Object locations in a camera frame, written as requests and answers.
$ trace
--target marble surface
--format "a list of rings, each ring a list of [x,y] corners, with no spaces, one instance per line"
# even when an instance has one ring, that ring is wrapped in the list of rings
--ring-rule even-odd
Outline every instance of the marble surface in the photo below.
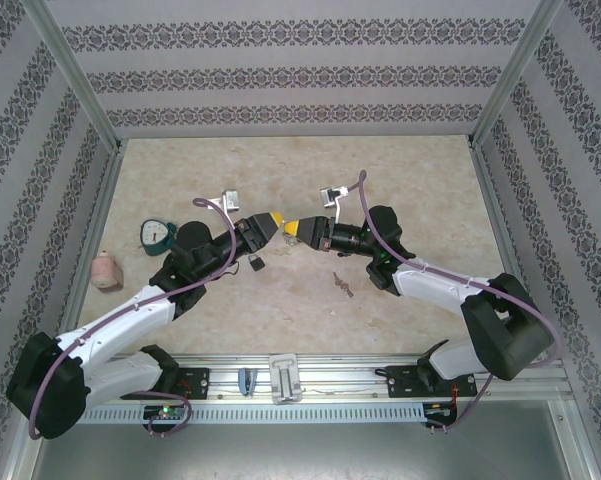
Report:
[[[215,236],[222,221],[191,200],[226,188],[240,196],[234,221],[271,210],[287,221],[329,215],[320,188],[351,185],[362,168],[370,205],[395,209],[408,250],[462,273],[502,271],[464,137],[131,140],[101,242],[124,269],[125,286],[111,293],[89,286],[80,325],[133,296],[160,268],[164,256],[148,257],[140,247],[146,218],[200,220]],[[343,200],[340,221],[362,223],[357,194]],[[194,309],[127,350],[157,343],[171,353],[421,353],[466,335],[460,317],[377,290],[365,258],[288,246],[281,232],[260,256],[263,270],[241,260],[236,276],[209,285]]]

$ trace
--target blue clip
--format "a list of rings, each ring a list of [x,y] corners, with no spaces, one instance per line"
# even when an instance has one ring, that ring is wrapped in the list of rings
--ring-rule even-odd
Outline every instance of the blue clip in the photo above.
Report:
[[[238,384],[240,385],[240,393],[245,397],[253,395],[256,389],[256,377],[258,370],[255,368],[241,368],[238,371]]]

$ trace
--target patterned wallpaper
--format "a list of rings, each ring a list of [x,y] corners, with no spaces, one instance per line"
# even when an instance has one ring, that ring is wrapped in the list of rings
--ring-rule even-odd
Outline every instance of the patterned wallpaper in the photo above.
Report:
[[[6,386],[25,340],[59,326],[107,162],[20,4],[0,0],[0,462]]]
[[[538,0],[55,0],[122,137],[468,134]]]
[[[483,154],[601,466],[601,0],[561,7]]]

